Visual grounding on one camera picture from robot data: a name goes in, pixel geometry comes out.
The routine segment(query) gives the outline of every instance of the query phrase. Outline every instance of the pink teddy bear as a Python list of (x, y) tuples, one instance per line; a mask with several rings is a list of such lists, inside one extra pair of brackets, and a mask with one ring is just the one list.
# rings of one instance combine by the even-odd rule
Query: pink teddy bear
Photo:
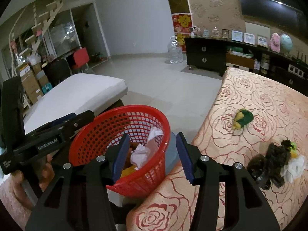
[(280, 52), (280, 36), (277, 33), (273, 33), (270, 40), (270, 48), (275, 52)]

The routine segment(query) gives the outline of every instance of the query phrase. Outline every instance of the black chair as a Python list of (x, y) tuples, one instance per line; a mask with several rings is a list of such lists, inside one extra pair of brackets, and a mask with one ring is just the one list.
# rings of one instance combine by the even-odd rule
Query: black chair
[(71, 76), (70, 67), (65, 59), (55, 60), (47, 64), (43, 69), (53, 87)]

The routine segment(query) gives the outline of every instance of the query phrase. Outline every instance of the red chair backrest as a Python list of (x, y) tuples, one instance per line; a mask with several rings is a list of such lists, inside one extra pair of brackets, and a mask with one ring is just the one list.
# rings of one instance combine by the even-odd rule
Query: red chair backrest
[(85, 65), (88, 61), (90, 61), (90, 57), (88, 55), (87, 49), (82, 48), (77, 50), (74, 54), (74, 61), (76, 63), (76, 66), (80, 68), (81, 66)]

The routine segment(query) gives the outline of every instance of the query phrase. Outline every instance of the chair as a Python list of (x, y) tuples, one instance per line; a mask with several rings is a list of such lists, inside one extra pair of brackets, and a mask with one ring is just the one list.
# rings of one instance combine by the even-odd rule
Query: chair
[(77, 73), (82, 72), (82, 73), (94, 74), (94, 72), (88, 65), (88, 61), (90, 61), (90, 57), (88, 55), (86, 48), (77, 50), (73, 54), (73, 58), (75, 61), (75, 65), (72, 68), (74, 71), (77, 70)]
[(53, 61), (46, 65), (44, 72), (53, 87), (71, 76), (71, 70), (65, 59)]

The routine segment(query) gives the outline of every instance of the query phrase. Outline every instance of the mattress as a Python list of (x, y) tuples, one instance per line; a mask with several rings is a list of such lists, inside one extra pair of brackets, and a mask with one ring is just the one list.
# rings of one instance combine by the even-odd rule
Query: mattress
[(95, 74), (72, 75), (30, 108), (24, 118), (25, 132), (72, 112), (80, 114), (91, 110), (97, 116), (126, 95), (127, 89), (123, 79)]
[[(232, 129), (239, 109), (246, 108), (254, 120), (241, 130)], [(247, 167), (268, 145), (294, 141), (308, 160), (308, 97), (266, 77), (228, 68), (221, 89), (192, 144), (218, 163), (241, 162)], [(308, 170), (293, 183), (262, 190), (281, 230), (293, 219), (308, 194)], [(189, 230), (195, 211), (198, 186), (186, 180), (179, 163), (153, 193), (127, 217), (128, 231)], [(224, 224), (225, 189), (220, 184), (217, 229)]]

